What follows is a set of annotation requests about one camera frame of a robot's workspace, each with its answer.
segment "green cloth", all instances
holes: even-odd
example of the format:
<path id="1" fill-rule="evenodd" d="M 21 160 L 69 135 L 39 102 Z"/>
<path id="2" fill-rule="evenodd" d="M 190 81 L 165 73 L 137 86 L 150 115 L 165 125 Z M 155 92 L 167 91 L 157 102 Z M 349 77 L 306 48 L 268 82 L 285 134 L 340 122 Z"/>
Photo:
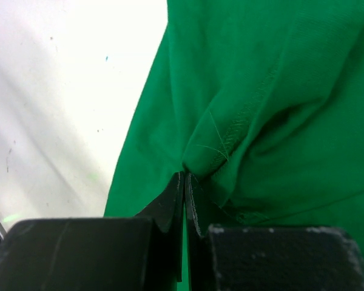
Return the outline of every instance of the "green cloth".
<path id="1" fill-rule="evenodd" d="M 168 12 L 105 215 L 136 214 L 185 169 L 245 224 L 343 227 L 364 256 L 364 0 Z"/>

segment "green garment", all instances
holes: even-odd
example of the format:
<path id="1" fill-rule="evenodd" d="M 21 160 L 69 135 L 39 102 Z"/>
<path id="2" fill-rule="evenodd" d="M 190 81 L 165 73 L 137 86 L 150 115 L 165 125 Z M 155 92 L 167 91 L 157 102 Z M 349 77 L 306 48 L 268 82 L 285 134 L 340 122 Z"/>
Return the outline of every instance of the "green garment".
<path id="1" fill-rule="evenodd" d="M 245 224 L 343 227 L 364 256 L 364 0 L 168 12 L 105 215 L 136 214 L 185 169 Z"/>

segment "black mechanical part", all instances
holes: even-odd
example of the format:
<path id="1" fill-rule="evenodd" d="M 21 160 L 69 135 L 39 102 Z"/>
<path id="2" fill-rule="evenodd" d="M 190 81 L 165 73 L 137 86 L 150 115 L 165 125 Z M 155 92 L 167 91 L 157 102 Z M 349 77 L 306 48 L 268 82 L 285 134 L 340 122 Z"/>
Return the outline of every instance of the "black mechanical part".
<path id="1" fill-rule="evenodd" d="M 364 291 L 364 260 L 343 230 L 241 226 L 192 175 L 185 200 L 191 290 Z"/>
<path id="2" fill-rule="evenodd" d="M 183 185 L 176 173 L 133 218 L 18 223 L 0 244 L 0 291 L 175 290 Z"/>

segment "green fabric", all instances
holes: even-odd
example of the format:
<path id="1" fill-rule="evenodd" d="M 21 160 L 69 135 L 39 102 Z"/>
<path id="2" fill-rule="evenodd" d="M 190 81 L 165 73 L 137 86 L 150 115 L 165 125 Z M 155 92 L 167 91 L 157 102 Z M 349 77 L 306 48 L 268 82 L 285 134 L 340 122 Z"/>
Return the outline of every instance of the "green fabric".
<path id="1" fill-rule="evenodd" d="M 364 255 L 364 0 L 168 12 L 105 215 L 136 214 L 185 169 L 245 224 L 343 227 Z"/>

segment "white surface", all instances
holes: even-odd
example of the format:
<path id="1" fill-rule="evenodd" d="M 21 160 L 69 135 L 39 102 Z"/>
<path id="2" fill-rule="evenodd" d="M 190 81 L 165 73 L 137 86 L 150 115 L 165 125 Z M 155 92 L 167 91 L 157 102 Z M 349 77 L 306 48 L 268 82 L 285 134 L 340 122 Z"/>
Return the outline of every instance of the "white surface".
<path id="1" fill-rule="evenodd" d="M 0 0 L 0 221 L 101 216 L 165 0 Z"/>

